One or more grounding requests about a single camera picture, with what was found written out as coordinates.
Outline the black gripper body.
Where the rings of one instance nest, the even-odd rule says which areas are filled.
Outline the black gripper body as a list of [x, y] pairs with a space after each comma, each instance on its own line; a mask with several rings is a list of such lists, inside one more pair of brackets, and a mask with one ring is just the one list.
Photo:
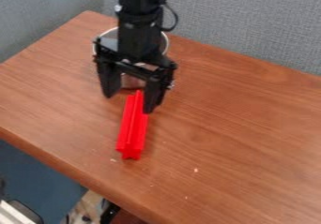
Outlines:
[[[161, 33], [169, 32], [173, 27], [163, 27], [163, 11], [143, 15], [118, 15], [118, 51], [127, 57], [141, 59], [151, 52], [159, 51]], [[170, 59], [173, 73], [177, 69]]]

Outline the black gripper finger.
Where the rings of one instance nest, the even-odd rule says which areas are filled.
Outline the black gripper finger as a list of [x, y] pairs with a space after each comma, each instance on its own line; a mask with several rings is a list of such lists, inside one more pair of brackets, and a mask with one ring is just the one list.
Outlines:
[[122, 73], [114, 63], [101, 62], [96, 67], [103, 94], [111, 98], [122, 87]]
[[162, 104], [166, 92], [171, 86], [173, 71], [163, 69], [154, 73], [146, 83], [143, 112], [153, 113], [157, 106]]

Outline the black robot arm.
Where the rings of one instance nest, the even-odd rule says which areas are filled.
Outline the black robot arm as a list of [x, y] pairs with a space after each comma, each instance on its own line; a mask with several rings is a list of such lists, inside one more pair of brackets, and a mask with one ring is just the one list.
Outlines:
[[161, 51], [162, 34], [171, 30], [163, 25], [167, 1], [118, 0], [117, 46], [111, 47], [103, 36], [92, 42], [92, 61], [105, 96], [113, 97], [119, 92], [125, 74], [133, 76], [146, 83], [145, 113], [162, 104], [178, 68]]

